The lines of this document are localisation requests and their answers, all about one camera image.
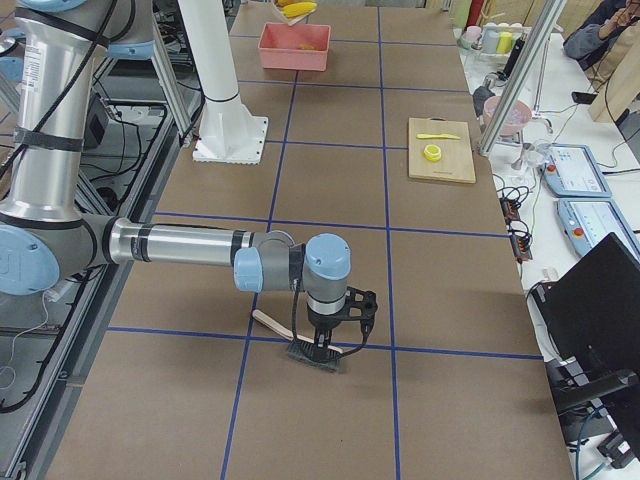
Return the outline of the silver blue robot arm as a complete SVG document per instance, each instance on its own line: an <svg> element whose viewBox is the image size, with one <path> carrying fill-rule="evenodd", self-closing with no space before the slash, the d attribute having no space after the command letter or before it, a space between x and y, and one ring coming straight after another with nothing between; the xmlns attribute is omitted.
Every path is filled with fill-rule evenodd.
<svg viewBox="0 0 640 480"><path fill-rule="evenodd" d="M101 266L135 261L225 266L241 291L291 292L294 305L306 307L314 335L293 334L289 352L330 365L344 357L331 343L334 329L356 322L368 338L377 312L375 294L348 283L351 251L343 238L323 233L298 243L277 230L134 222L121 213L127 194L108 181L124 178L133 186L143 157L100 169L94 178L83 173L95 66L122 60L153 64L165 112L180 134L203 121L197 160L260 161L268 121L240 99L223 7L183 1L179 10L204 79L195 113L184 106L151 2L17 3L25 45L14 145L1 167L11 179L1 202L1 290L31 295Z"/></svg>

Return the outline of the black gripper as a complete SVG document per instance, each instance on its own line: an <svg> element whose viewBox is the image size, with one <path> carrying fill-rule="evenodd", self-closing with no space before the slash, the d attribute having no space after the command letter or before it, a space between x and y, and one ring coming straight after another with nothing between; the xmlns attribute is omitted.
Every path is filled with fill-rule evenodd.
<svg viewBox="0 0 640 480"><path fill-rule="evenodd" d="M338 300L322 302L307 295L307 317L315 327L314 346L328 350L332 330L342 322L359 322L363 330L372 330L378 310L376 293L351 286Z"/></svg>

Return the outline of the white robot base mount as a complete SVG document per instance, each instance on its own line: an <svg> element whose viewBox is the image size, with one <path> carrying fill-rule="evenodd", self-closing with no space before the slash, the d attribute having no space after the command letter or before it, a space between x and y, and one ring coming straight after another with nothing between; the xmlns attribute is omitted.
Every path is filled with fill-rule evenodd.
<svg viewBox="0 0 640 480"><path fill-rule="evenodd" d="M242 102L222 3L184 0L179 8L205 99L193 159L256 165L268 119Z"/></svg>

